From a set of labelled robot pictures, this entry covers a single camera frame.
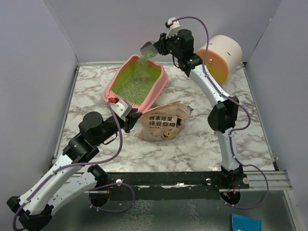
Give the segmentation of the grey metal scoop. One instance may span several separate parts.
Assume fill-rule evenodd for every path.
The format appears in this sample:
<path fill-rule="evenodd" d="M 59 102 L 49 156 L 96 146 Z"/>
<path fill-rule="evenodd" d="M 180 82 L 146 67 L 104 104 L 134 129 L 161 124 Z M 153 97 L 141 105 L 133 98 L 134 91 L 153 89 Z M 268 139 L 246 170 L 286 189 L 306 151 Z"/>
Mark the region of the grey metal scoop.
<path fill-rule="evenodd" d="M 146 42 L 141 48 L 140 48 L 141 55 L 145 55 L 148 58 L 153 58 L 158 54 L 158 50 L 154 46 L 154 41 L 148 41 Z"/>

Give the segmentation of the peach cat litter bag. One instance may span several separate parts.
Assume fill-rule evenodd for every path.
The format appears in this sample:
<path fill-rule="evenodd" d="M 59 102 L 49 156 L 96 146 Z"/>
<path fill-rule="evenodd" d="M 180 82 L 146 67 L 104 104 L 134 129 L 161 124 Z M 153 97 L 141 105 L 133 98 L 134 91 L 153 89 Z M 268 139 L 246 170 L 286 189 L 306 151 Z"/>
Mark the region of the peach cat litter bag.
<path fill-rule="evenodd" d="M 185 128 L 192 111 L 193 108 L 180 101 L 148 110 L 139 118 L 142 129 L 138 138 L 148 142 L 171 140 Z"/>

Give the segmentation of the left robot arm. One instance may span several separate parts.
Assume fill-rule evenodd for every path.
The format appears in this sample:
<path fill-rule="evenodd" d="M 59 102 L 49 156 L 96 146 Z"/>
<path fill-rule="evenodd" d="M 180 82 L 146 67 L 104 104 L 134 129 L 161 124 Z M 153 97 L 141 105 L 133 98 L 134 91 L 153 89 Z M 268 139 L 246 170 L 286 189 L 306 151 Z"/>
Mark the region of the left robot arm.
<path fill-rule="evenodd" d="M 79 133 L 64 148 L 49 171 L 26 193 L 12 196 L 7 205 L 14 212 L 13 229 L 20 222 L 22 231 L 40 231 L 65 204 L 88 190 L 109 189 L 107 173 L 92 162 L 98 147 L 107 139 L 128 133 L 141 113 L 136 108 L 116 109 L 104 120 L 98 112 L 87 113 L 79 124 Z"/>

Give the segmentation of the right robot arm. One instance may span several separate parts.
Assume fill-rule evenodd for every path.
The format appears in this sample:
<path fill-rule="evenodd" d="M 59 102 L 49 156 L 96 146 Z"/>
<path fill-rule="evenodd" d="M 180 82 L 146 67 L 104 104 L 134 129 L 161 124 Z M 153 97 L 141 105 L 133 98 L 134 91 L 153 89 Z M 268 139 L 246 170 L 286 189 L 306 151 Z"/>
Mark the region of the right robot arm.
<path fill-rule="evenodd" d="M 221 183 L 232 188 L 244 176 L 242 166 L 236 161 L 234 136 L 230 131 L 235 127 L 238 115 L 238 98 L 230 96 L 221 86 L 242 59 L 240 45 L 230 37 L 214 36 L 197 51 L 194 50 L 192 32 L 181 29 L 168 37 L 162 33 L 154 47 L 160 55 L 171 54 L 178 60 L 179 69 L 192 79 L 208 98 L 212 110 L 208 124 L 215 131 L 222 155 Z"/>

